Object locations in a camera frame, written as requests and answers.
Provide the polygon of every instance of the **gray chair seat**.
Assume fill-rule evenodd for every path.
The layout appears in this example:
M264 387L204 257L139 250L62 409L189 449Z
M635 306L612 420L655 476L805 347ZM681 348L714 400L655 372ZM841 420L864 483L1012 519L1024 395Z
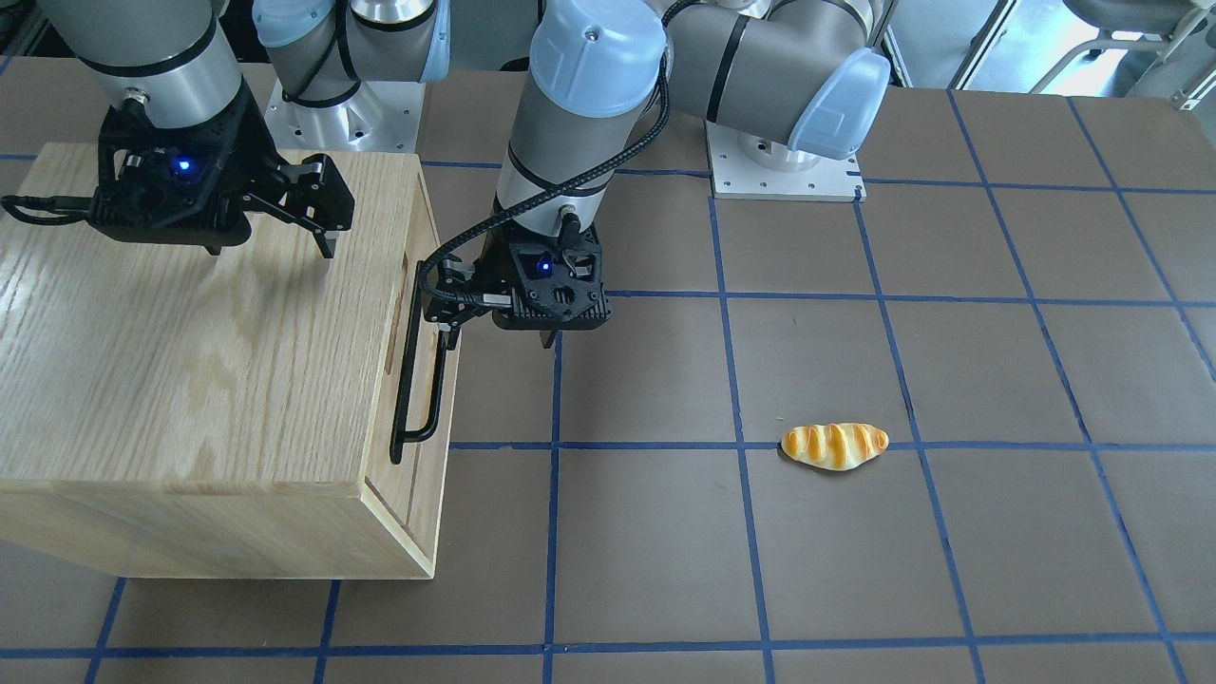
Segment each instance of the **gray chair seat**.
M1064 0L1081 21L1107 30L1169 35L1195 6L1189 0Z

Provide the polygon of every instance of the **chair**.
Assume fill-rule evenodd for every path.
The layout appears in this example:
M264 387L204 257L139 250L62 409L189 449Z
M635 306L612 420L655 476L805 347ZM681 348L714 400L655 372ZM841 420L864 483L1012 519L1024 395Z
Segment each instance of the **chair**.
M1042 92L1082 52L1137 50L1156 52L1156 66L1170 58L1211 11L1216 0L1064 0L1081 21L1098 27L1098 38L1082 43L1055 62L1031 92ZM1127 30L1159 37L1160 40L1115 40L1114 32Z

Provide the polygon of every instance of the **wooden drawer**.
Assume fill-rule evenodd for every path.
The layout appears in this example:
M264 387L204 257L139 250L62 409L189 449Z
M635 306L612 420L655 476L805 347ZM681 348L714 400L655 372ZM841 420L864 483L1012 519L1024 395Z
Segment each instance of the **wooden drawer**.
M430 203L412 155L332 156L356 198L333 260L264 215L219 257L5 215L0 537L126 577L433 576L458 353L437 436L388 456ZM96 163L47 145L22 194L89 195Z

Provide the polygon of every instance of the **tiled surface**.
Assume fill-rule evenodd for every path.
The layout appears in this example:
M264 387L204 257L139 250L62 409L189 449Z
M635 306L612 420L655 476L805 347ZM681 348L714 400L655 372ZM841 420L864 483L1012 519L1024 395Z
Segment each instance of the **tiled surface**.
M984 649L992 684L1143 684L1172 682L1161 644L1068 644ZM1206 682L1206 679L1190 679Z
M1200 454L1104 453L1124 522L1170 629L1216 630L1216 472Z
M88 80L13 62L0 157L91 140ZM445 237L488 214L522 83L432 88ZM1216 155L1160 103L1074 103L1085 130L1066 100L893 90L860 208L710 202L700 123L674 117L597 219L615 318L558 353L466 329L435 581L116 596L0 546L0 680L1216 679L1216 383L1192 340L1216 349L1194 191ZM776 452L827 420L895 443L844 475Z
M976 634L1145 632L1153 617L1085 452L933 452Z
M738 484L732 452L562 452L554 637L759 638Z
M778 682L833 684L970 684L975 672L966 649L866 649L778 651Z

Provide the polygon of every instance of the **toy bread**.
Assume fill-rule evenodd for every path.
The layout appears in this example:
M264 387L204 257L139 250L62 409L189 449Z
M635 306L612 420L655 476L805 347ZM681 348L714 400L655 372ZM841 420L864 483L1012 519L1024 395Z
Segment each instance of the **toy bread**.
M862 422L795 427L781 439L786 455L824 470L852 470L883 453L886 433Z

